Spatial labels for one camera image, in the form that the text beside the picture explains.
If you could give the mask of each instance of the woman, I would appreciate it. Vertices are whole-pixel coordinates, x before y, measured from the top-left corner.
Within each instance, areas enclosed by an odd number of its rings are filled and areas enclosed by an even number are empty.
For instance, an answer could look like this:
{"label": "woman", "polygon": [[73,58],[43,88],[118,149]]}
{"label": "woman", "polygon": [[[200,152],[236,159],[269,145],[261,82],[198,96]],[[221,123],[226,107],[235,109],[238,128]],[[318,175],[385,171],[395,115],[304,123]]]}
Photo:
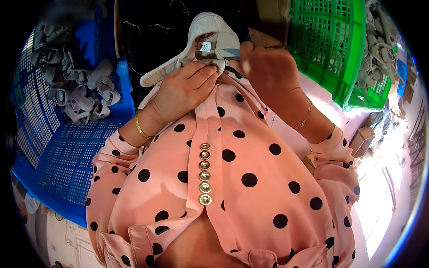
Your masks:
{"label": "woman", "polygon": [[[87,221],[104,266],[351,265],[347,140],[286,50],[244,42],[240,54],[229,65],[247,79],[198,61],[170,73],[94,157]],[[314,177],[267,126],[269,108],[311,144]]]}

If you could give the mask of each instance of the black fabric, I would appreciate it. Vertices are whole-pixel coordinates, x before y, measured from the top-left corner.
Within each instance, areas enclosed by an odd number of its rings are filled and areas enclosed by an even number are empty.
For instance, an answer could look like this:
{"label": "black fabric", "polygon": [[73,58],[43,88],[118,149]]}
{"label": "black fabric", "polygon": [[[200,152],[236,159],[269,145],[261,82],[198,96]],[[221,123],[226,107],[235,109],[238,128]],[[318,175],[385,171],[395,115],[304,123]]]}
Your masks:
{"label": "black fabric", "polygon": [[240,43],[250,41],[236,0],[118,0],[118,7],[136,108],[153,88],[140,86],[140,78],[185,49],[189,26],[199,13],[220,15]]}

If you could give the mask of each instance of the gold bangle bracelet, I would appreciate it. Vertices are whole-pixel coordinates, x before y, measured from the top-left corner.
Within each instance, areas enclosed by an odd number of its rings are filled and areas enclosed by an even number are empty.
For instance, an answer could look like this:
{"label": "gold bangle bracelet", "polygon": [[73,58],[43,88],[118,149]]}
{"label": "gold bangle bracelet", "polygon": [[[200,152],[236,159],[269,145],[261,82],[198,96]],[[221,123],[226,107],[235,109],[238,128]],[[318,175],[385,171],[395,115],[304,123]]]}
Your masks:
{"label": "gold bangle bracelet", "polygon": [[144,138],[146,138],[146,139],[150,139],[150,138],[152,138],[153,136],[148,136],[148,135],[146,135],[146,134],[143,132],[143,130],[142,130],[142,128],[140,127],[140,125],[139,125],[139,111],[140,111],[140,109],[136,111],[136,115],[134,116],[134,120],[135,120],[135,122],[136,122],[136,128],[137,128],[137,130],[139,131],[140,135],[142,135],[142,136],[143,136]]}

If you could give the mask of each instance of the silver chain bracelet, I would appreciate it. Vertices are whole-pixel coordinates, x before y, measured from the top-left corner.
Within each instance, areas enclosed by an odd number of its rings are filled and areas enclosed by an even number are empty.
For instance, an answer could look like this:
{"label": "silver chain bracelet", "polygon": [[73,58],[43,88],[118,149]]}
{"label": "silver chain bracelet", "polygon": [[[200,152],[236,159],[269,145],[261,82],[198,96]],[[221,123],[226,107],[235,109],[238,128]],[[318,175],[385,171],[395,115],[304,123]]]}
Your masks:
{"label": "silver chain bracelet", "polygon": [[300,127],[305,126],[305,122],[310,117],[311,110],[313,110],[313,102],[310,100],[310,107],[308,107],[307,118],[304,119],[304,121],[298,127],[293,127],[293,129],[298,129]]}

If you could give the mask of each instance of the blue plastic crate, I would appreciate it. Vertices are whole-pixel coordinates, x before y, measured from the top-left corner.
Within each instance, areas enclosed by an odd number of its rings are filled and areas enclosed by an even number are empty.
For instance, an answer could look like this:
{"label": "blue plastic crate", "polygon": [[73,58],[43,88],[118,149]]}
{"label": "blue plastic crate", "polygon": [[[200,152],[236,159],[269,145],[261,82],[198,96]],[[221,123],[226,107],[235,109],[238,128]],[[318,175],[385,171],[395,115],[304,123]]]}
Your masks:
{"label": "blue plastic crate", "polygon": [[107,18],[96,9],[94,20],[76,28],[72,47],[76,61],[94,69],[108,58],[114,65],[111,79],[121,100],[110,115],[79,126],[66,122],[55,99],[47,100],[49,86],[39,68],[30,62],[30,34],[16,67],[12,85],[17,118],[17,157],[12,172],[28,192],[64,218],[86,227],[86,196],[91,186],[91,160],[103,142],[134,116],[131,83],[125,57],[116,59],[113,5]]}

